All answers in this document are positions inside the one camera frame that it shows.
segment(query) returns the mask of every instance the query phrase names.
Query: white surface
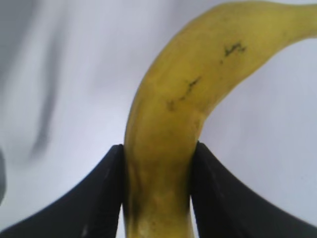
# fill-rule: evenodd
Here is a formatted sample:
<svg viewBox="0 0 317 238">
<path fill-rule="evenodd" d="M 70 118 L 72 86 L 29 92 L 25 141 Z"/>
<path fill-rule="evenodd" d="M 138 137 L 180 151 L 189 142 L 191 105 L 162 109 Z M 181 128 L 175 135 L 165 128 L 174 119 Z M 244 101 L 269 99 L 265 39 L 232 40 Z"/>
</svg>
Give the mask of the white surface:
<svg viewBox="0 0 317 238">
<path fill-rule="evenodd" d="M 8 181 L 0 230 L 65 194 L 123 142 L 135 90 L 154 57 L 188 20 L 220 2 L 41 2 L 0 105 Z M 29 160 L 44 96 L 41 63 L 63 14 L 51 141 L 44 157 Z M 316 52 L 317 40 L 306 40 L 277 54 L 216 108 L 200 139 L 251 189 L 315 225 Z M 120 220 L 118 237 L 122 229 Z"/>
</svg>

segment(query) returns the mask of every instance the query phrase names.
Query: brown blemish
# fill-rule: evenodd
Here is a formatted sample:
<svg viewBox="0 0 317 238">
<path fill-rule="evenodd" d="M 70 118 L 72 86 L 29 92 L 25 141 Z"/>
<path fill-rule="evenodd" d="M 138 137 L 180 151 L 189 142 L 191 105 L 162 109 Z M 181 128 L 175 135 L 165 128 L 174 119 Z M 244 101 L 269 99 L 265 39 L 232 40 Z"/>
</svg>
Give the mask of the brown blemish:
<svg viewBox="0 0 317 238">
<path fill-rule="evenodd" d="M 152 223 L 152 230 L 153 232 L 155 232 L 157 223 L 155 221 L 152 221 L 151 223 Z"/>
<path fill-rule="evenodd" d="M 191 91 L 193 90 L 194 86 L 202 79 L 201 76 L 198 76 L 194 81 L 190 82 L 188 84 L 188 88 L 187 88 L 187 91 L 186 93 L 179 98 L 180 101 L 183 101 L 186 99 L 186 97 L 191 93 Z"/>
<path fill-rule="evenodd" d="M 223 21 L 224 21 L 224 22 L 227 22 L 228 20 L 229 20 L 228 17 L 224 17 L 224 18 L 223 18 Z"/>
<path fill-rule="evenodd" d="M 237 42 L 236 44 L 232 45 L 230 49 L 228 49 L 226 46 L 224 47 L 224 56 L 228 57 L 234 51 L 238 51 L 240 53 L 243 53 L 246 49 L 247 49 L 247 47 L 242 46 L 241 42 Z"/>
<path fill-rule="evenodd" d="M 136 173 L 136 171 L 138 170 L 138 166 L 137 163 L 134 160 L 130 160 L 130 166 L 132 169 L 132 176 L 133 176 L 133 180 L 134 180 L 134 184 L 130 184 L 129 185 L 129 196 L 130 196 L 130 201 L 128 206 L 129 209 L 128 211 L 131 212 L 131 214 L 128 214 L 128 216 L 132 217 L 132 220 L 134 221 L 134 226 L 138 226 L 137 221 L 139 220 L 140 217 L 140 213 L 141 213 L 141 205 L 140 205 L 140 201 L 138 200 L 137 197 L 141 196 L 142 194 L 142 182 L 141 182 L 141 178 L 140 175 L 138 173 Z"/>
</svg>

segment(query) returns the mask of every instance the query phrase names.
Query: banana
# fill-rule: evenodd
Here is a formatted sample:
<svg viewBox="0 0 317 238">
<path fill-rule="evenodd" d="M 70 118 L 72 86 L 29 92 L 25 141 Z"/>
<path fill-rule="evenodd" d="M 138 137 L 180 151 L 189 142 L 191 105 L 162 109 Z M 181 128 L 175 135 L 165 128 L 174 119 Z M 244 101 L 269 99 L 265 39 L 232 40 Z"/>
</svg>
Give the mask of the banana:
<svg viewBox="0 0 317 238">
<path fill-rule="evenodd" d="M 191 238 L 191 158 L 204 121 L 283 48 L 317 36 L 317 4 L 239 1 L 190 21 L 145 74 L 125 138 L 128 238 Z"/>
</svg>

